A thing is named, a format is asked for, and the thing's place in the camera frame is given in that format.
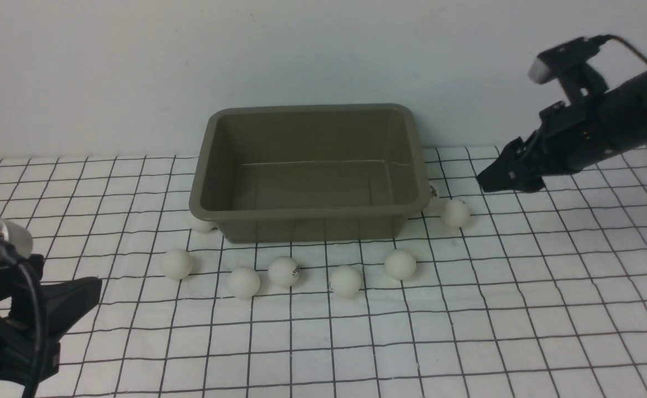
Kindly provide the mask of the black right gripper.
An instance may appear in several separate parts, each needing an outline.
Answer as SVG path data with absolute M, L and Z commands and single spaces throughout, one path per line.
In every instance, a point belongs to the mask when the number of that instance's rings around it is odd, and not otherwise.
M 575 174 L 617 156 L 618 110 L 618 101 L 609 97 L 546 108 L 528 139 L 503 146 L 499 160 L 476 176 L 481 191 L 539 192 L 544 176 Z

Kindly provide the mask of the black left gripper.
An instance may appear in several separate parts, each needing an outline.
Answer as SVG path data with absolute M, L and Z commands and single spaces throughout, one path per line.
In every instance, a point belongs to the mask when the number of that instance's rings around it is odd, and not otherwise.
M 47 308 L 48 338 L 39 377 L 33 377 L 34 305 L 19 269 L 0 268 L 0 380 L 22 386 L 40 383 L 60 369 L 60 340 L 100 302 L 103 280 L 84 277 L 41 285 Z

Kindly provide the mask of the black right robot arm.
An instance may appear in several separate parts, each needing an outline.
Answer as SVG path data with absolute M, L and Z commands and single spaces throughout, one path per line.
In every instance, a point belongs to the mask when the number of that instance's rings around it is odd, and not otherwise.
M 539 113 L 541 126 L 503 147 L 476 176 L 483 192 L 538 192 L 549 176 L 571 176 L 647 145 L 647 71 L 615 89 Z

